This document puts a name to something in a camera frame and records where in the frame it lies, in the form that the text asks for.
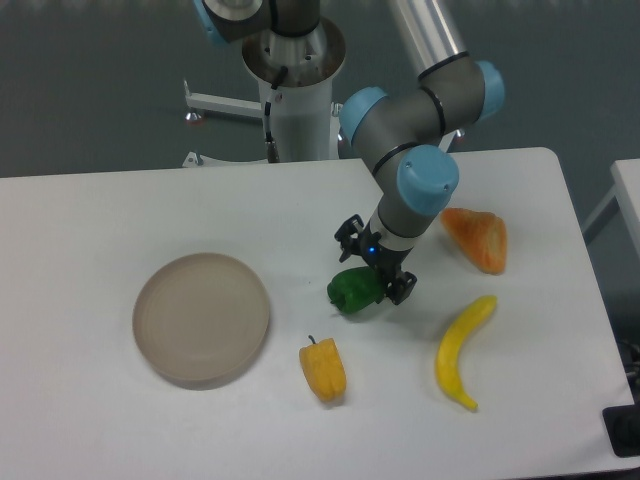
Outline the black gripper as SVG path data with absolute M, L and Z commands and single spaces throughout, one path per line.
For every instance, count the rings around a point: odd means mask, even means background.
M 339 262 L 344 263 L 352 255 L 361 256 L 384 279 L 385 297 L 394 305 L 400 305 L 417 283 L 413 273 L 402 271 L 402 264 L 415 243 L 394 236 L 389 239 L 386 234 L 386 230 L 375 230 L 371 222 L 364 228 L 362 218 L 355 214 L 340 225 L 334 239 L 340 244 Z

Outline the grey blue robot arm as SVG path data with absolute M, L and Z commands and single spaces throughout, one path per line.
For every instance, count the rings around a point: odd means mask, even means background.
M 393 1 L 391 16 L 410 55 L 417 87 L 392 98 L 378 87 L 331 100 L 346 57 L 338 27 L 317 1 L 198 1 L 195 12 L 212 43 L 240 42 L 259 86 L 257 115 L 271 163 L 326 158 L 337 124 L 382 190 L 368 220 L 347 219 L 335 238 L 343 258 L 364 264 L 329 283 L 331 303 L 351 314 L 389 300 L 402 303 L 416 277 L 403 269 L 459 181 L 446 135 L 495 114 L 505 88 L 496 68 L 474 60 L 440 1 Z

